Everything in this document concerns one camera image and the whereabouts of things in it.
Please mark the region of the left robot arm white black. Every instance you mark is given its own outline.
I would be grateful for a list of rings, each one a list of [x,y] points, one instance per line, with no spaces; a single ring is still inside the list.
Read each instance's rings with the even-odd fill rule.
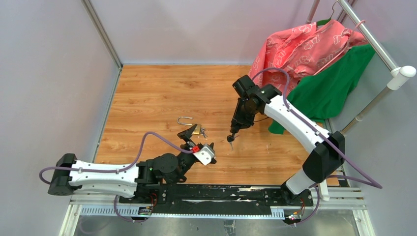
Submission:
[[[158,137],[179,153],[165,153],[139,161],[149,135]],[[168,186],[185,183],[186,173],[195,163],[207,166],[217,162],[214,143],[195,143],[191,128],[177,136],[184,144],[176,146],[155,132],[146,132],[136,158],[128,164],[90,163],[78,159],[73,153],[66,153],[55,166],[42,169],[39,178],[49,185],[48,194],[52,196],[85,192],[117,195],[139,203],[157,200]]]

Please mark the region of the brass padlock steel shackle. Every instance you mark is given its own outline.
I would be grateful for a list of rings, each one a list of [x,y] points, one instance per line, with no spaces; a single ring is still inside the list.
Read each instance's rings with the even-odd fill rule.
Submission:
[[[192,134],[193,135],[202,135],[203,134],[203,127],[201,124],[199,123],[186,123],[183,122],[182,120],[186,119],[186,120],[193,120],[193,117],[178,117],[177,118],[177,123],[180,125],[186,125],[186,126],[190,126],[190,127],[194,127]]]

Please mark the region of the black-headed key bunch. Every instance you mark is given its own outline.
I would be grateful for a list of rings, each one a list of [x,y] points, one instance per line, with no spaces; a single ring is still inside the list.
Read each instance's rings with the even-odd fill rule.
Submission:
[[[233,151],[234,150],[234,148],[233,148],[233,141],[235,140],[235,136],[234,136],[234,134],[232,134],[232,135],[228,135],[227,136],[227,142],[230,144],[230,146],[231,146],[231,150]]]

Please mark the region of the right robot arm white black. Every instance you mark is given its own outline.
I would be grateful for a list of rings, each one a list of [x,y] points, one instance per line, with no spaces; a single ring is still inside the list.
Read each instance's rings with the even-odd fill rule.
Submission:
[[[300,200],[300,194],[325,181],[343,163],[345,138],[330,133],[301,114],[273,85],[257,86],[245,75],[233,83],[239,98],[231,120],[229,143],[241,129],[254,125],[257,113],[266,115],[289,131],[309,153],[301,169],[281,185],[281,199],[287,205]]]

